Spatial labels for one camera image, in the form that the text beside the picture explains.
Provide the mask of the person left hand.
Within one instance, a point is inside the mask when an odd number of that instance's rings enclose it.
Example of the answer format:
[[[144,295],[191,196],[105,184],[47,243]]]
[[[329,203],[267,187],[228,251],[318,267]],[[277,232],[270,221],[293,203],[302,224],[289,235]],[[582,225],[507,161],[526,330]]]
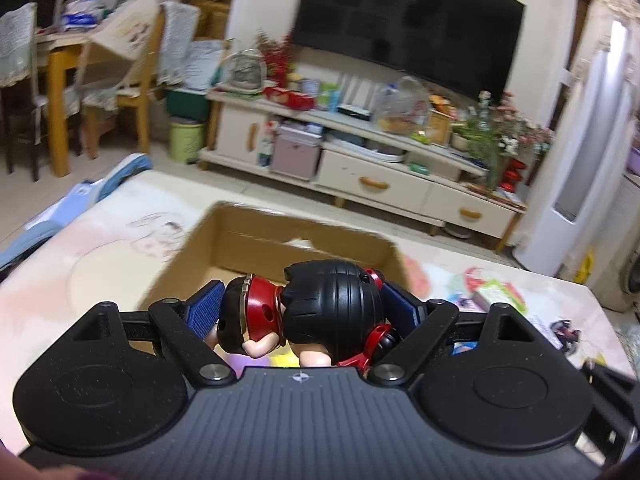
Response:
[[[21,457],[0,445],[1,480],[115,480],[101,471],[85,470],[76,466],[57,466],[38,469],[26,463]]]

